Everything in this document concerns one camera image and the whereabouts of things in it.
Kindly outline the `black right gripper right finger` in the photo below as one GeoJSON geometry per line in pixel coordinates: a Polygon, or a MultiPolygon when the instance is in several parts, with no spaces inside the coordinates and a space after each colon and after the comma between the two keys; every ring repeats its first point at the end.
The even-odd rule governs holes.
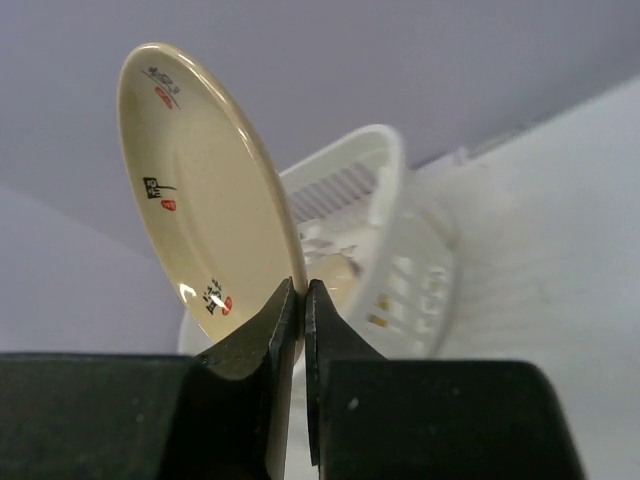
{"type": "Polygon", "coordinates": [[[513,360],[389,360],[338,314],[305,305],[310,457],[323,479],[582,479],[548,378],[513,360]]]}

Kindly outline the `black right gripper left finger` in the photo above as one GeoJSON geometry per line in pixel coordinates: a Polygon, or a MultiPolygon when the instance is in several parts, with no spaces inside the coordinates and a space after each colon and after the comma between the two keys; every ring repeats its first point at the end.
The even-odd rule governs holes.
{"type": "Polygon", "coordinates": [[[280,479],[296,293],[197,356],[1,358],[5,479],[280,479]]]}

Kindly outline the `beige round plate black spot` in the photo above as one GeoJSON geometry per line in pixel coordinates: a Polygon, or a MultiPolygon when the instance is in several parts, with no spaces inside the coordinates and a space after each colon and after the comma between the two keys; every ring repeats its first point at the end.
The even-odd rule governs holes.
{"type": "Polygon", "coordinates": [[[351,300],[357,289],[359,267],[345,255],[329,255],[312,262],[308,276],[324,283],[333,304],[340,309],[351,300]]]}

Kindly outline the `beige round floral plate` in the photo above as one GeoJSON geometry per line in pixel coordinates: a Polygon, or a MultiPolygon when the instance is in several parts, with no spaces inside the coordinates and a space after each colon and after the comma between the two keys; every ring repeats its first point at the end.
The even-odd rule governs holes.
{"type": "Polygon", "coordinates": [[[118,127],[132,192],[155,253],[213,343],[291,280],[304,256],[282,182],[222,82],[185,51],[146,43],[119,77],[118,127]]]}

